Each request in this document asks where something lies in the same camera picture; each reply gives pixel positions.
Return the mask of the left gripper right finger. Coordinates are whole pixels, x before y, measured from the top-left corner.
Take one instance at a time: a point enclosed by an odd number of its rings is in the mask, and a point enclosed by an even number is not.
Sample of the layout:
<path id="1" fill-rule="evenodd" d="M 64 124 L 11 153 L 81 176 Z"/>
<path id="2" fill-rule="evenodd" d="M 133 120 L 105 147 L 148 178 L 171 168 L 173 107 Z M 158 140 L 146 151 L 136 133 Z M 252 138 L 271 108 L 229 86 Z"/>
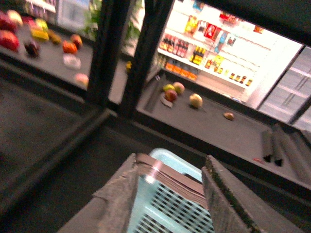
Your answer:
<path id="1" fill-rule="evenodd" d="M 302 232 L 211 155 L 202 168 L 202 183 L 217 233 Z"/>

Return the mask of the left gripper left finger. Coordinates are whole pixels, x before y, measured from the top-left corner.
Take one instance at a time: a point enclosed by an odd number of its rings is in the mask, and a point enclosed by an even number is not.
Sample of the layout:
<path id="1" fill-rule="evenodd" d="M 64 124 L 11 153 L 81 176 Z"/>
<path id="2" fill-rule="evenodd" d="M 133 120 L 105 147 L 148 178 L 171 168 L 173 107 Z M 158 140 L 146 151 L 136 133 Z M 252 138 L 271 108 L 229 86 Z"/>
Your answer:
<path id="1" fill-rule="evenodd" d="M 138 190 L 138 167 L 132 153 L 108 182 L 61 229 L 60 233 L 125 233 Z"/>

